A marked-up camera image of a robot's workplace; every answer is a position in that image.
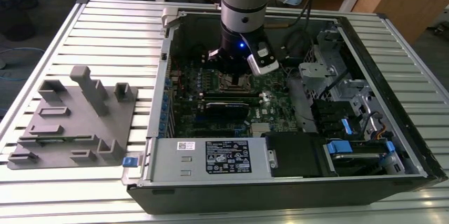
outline blue latch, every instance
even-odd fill
[[[138,167],[138,158],[137,157],[125,157],[124,162],[121,163],[122,167],[133,168]]]
[[[342,125],[343,125],[343,127],[345,127],[346,134],[347,134],[347,135],[351,135],[351,129],[350,129],[350,127],[349,127],[347,120],[346,120],[346,119],[341,119],[341,122],[342,122]]]
[[[331,141],[327,145],[329,154],[351,153],[349,141],[337,140]]]
[[[386,148],[387,148],[389,153],[391,153],[395,150],[394,144],[391,141],[386,142]]]

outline robotic arm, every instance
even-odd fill
[[[255,76],[278,68],[263,22],[267,0],[221,0],[221,45],[207,61],[226,74]]]

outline metal table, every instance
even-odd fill
[[[121,166],[38,170],[6,168],[8,154],[16,147],[17,137],[38,103],[37,87],[44,79],[74,84],[68,76],[74,64],[88,65],[93,79],[101,79],[105,86],[128,82],[138,87],[128,152],[143,149],[161,53],[161,13],[167,6],[213,8],[203,4],[116,0],[89,0],[86,4],[74,5],[0,124],[0,223],[449,223],[449,181],[419,192],[397,194],[369,206],[151,216],[125,191]],[[279,8],[269,11],[298,12]],[[338,12],[314,13],[342,15]],[[447,92],[386,19],[374,14],[343,15],[435,159],[447,171]],[[138,171],[130,172],[129,176],[138,176]]]

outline power supply label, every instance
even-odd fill
[[[209,174],[251,172],[247,141],[206,141],[205,171]]]

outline motherboard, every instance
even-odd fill
[[[297,131],[285,73],[233,76],[190,62],[171,64],[174,137],[258,137]]]

